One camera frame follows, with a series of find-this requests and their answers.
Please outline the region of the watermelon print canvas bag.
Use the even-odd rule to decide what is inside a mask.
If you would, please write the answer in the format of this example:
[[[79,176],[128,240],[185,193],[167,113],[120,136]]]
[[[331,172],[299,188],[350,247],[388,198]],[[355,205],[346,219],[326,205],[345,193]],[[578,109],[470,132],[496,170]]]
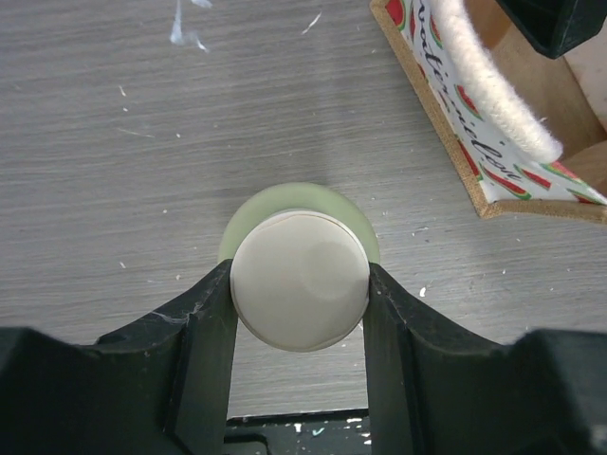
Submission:
[[[481,217],[605,222],[606,19],[553,60],[497,1],[370,8]]]

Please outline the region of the green bottle beige cap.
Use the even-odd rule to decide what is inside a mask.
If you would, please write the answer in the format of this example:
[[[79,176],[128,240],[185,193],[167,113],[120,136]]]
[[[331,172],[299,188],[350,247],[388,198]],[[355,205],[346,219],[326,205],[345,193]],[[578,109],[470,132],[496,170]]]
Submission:
[[[231,262],[231,299],[244,326],[269,346],[306,353],[359,325],[380,254],[354,202],[295,182],[250,197],[228,222],[217,260]]]

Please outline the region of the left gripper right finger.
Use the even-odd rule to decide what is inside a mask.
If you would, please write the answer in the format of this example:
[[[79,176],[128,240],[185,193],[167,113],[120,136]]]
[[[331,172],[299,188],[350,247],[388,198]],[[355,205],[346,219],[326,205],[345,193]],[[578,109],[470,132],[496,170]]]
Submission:
[[[376,454],[602,454],[606,336],[480,337],[370,267],[363,317]]]

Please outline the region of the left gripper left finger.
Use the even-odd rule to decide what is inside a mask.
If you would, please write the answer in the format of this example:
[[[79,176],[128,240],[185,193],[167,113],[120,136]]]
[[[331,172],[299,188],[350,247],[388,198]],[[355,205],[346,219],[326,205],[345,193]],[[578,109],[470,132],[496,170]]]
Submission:
[[[220,453],[236,325],[224,261],[92,345],[3,328],[2,452]]]

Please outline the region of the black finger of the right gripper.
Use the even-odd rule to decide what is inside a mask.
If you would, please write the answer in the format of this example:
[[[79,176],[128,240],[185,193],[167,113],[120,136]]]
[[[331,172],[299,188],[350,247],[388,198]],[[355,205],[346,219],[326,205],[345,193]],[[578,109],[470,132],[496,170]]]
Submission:
[[[497,0],[532,47],[557,59],[594,38],[606,19],[606,0]]]

